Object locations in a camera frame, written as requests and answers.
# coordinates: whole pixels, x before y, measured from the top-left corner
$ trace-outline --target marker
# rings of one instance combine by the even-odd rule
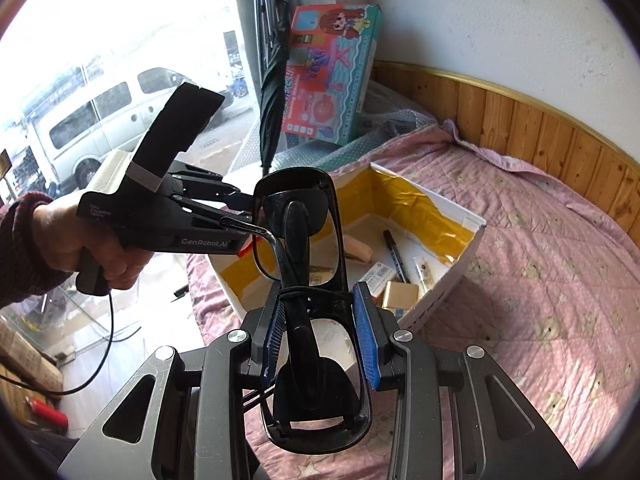
[[[400,257],[400,253],[398,252],[398,247],[396,246],[396,241],[391,235],[391,231],[385,229],[382,231],[383,237],[385,237],[386,248],[389,249],[391,253],[391,257],[394,260],[394,265],[396,266],[396,272],[398,273],[398,278],[403,283],[409,283],[409,280],[406,276],[406,271],[404,270],[404,266],[402,264],[402,258]]]

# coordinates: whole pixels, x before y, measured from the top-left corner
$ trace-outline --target pink bedsheet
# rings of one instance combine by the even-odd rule
[[[369,161],[486,219],[466,277],[420,336],[446,349],[482,344],[580,463],[638,382],[638,248],[564,184],[530,164],[460,142],[448,121],[391,140],[354,165]],[[190,257],[188,273],[205,342],[238,327],[206,257]],[[374,392],[373,405],[369,434],[342,453],[302,456],[271,445],[257,410],[246,416],[247,438],[274,480],[383,479],[395,396]],[[444,478],[452,478],[450,429],[444,441]]]

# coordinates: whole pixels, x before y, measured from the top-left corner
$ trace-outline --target hand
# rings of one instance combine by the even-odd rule
[[[88,248],[104,268],[111,288],[131,288],[153,253],[123,249],[113,230],[76,216],[80,192],[63,196],[33,211],[33,240],[45,263],[55,270],[79,269],[80,251]]]

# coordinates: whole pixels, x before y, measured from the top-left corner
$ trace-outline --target bubble wrap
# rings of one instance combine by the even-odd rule
[[[333,171],[357,160],[389,139],[436,123],[436,119],[416,103],[370,81],[355,140],[346,146],[339,146],[293,134],[281,135],[271,171],[291,166],[313,166]],[[239,170],[258,161],[260,133],[256,124],[244,139],[229,171]]]

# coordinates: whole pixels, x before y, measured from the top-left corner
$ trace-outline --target white van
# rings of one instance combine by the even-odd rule
[[[45,179],[63,194],[84,189],[111,150],[135,148],[183,81],[191,80],[157,66],[126,76],[106,74],[78,89],[29,127],[27,138]],[[222,93],[226,107],[233,97]],[[222,122],[222,110],[214,120]]]

